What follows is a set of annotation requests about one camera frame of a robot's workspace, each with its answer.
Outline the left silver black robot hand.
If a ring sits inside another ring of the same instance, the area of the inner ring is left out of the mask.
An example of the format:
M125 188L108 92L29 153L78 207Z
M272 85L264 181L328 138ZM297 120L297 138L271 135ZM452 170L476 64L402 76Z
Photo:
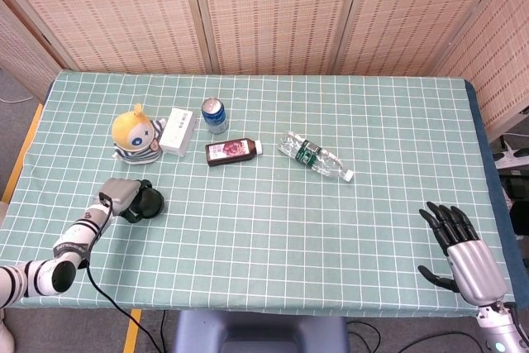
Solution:
M98 201L112 207L112 215L138 223L160 213L159 194L147 179L107 180L97 193Z

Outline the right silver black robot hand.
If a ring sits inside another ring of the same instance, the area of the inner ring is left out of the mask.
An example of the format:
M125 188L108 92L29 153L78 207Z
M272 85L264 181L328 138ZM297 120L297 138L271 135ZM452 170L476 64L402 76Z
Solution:
M441 277L424 265L417 267L419 273L436 287L458 293L476 307L494 306L502 301L508 292L507 283L492 251L468 216L458 207L432 202L419 214L431 228L452 277Z

